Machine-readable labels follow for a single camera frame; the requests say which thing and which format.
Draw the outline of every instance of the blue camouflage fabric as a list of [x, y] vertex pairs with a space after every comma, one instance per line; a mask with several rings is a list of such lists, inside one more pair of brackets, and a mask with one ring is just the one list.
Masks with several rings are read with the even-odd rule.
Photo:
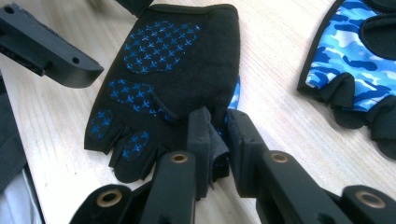
[[360, 39], [363, 22], [378, 15], [361, 0], [346, 0], [331, 17], [305, 81], [321, 90], [344, 73], [355, 78], [355, 111], [367, 112], [396, 95], [396, 63], [368, 50]]

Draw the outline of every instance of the screw hole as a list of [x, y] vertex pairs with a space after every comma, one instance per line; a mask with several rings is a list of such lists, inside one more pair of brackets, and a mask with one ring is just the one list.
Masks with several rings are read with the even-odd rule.
[[177, 163], [185, 162], [187, 159], [188, 159], [187, 156], [181, 155], [181, 154], [177, 154], [177, 155], [172, 157], [172, 161], [173, 162], [177, 162]]
[[287, 162], [289, 160], [287, 156], [285, 156], [281, 153], [272, 154], [271, 159], [276, 162]]
[[382, 200], [380, 197], [378, 197], [370, 192], [361, 190], [361, 191], [357, 192], [355, 195], [359, 199], [359, 201], [366, 204], [367, 206], [370, 206], [373, 208], [385, 208], [386, 207], [384, 200]]
[[73, 58], [73, 63], [79, 63], [79, 59], [78, 58]]
[[14, 14], [14, 8], [12, 7], [5, 7], [4, 11], [8, 14]]
[[101, 207], [110, 207], [121, 201], [122, 194], [118, 189], [110, 189], [101, 193], [96, 203]]

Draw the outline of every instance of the blue camouflage glove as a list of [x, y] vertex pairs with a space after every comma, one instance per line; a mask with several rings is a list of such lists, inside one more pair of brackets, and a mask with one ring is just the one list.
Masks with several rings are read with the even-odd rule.
[[396, 4], [337, 0], [308, 53], [297, 90], [330, 103], [336, 122], [367, 125], [396, 159]]

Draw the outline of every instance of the glove finger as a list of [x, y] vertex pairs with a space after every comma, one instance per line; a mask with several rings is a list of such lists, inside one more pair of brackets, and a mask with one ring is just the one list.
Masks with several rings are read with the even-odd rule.
[[120, 157], [122, 155], [122, 152], [127, 145], [128, 141], [131, 140], [131, 137], [133, 136], [133, 132], [129, 127], [124, 127], [122, 129], [121, 134], [117, 138], [117, 140], [114, 143], [114, 149], [113, 149], [113, 154], [111, 155], [110, 162], [108, 164], [109, 167], [114, 168], [116, 164], [119, 162]]
[[363, 112], [345, 110], [342, 107], [332, 109], [335, 122], [348, 129], [359, 129], [366, 124]]
[[94, 109], [85, 130], [84, 148], [108, 154], [122, 129], [110, 109]]
[[336, 77], [329, 85], [319, 90], [319, 95], [331, 106], [352, 109], [355, 97], [355, 80], [349, 73]]
[[396, 96], [389, 96], [368, 113], [371, 136], [378, 149], [396, 160]]
[[149, 142], [148, 132], [136, 132], [128, 137], [114, 166], [116, 178], [124, 183], [145, 178], [156, 160], [156, 150]]

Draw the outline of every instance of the wood grain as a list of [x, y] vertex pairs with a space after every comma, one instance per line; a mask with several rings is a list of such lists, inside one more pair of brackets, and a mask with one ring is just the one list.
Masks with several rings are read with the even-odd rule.
[[[85, 198], [110, 183], [109, 156], [83, 149], [93, 101], [136, 18], [110, 0], [15, 0], [106, 70], [86, 89], [69, 89], [0, 56], [0, 68], [47, 223], [68, 223]], [[8, 1], [0, 0], [2, 5]], [[306, 54], [331, 0], [169, 0], [238, 8], [242, 82], [239, 109], [272, 150], [286, 151], [323, 188], [340, 194], [366, 185], [396, 198], [396, 162], [384, 158], [366, 127], [339, 127], [326, 105], [296, 92]], [[129, 184], [131, 189], [143, 181]], [[240, 199], [231, 177], [197, 203], [196, 223], [260, 223], [254, 200]]]

